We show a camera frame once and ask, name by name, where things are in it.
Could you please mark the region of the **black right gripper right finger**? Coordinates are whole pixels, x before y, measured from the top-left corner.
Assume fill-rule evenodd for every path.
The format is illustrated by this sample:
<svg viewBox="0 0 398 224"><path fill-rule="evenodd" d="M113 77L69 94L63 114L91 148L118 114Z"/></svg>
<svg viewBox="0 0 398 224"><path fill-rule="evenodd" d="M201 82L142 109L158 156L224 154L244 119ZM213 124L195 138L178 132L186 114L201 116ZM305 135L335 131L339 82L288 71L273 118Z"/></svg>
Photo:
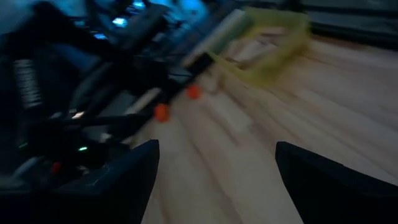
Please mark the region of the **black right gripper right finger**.
<svg viewBox="0 0 398 224"><path fill-rule="evenodd" d="M275 159L304 223L397 223L397 186L279 141Z"/></svg>

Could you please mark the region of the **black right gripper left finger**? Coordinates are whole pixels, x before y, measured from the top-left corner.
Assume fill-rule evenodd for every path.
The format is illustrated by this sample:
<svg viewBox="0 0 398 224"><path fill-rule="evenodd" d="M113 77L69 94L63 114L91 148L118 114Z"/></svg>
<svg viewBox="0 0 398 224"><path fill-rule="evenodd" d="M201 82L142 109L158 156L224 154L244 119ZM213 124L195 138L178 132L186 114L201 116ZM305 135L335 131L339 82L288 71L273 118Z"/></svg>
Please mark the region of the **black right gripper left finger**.
<svg viewBox="0 0 398 224"><path fill-rule="evenodd" d="M55 191L56 223L140 223L157 177L159 141L148 140Z"/></svg>

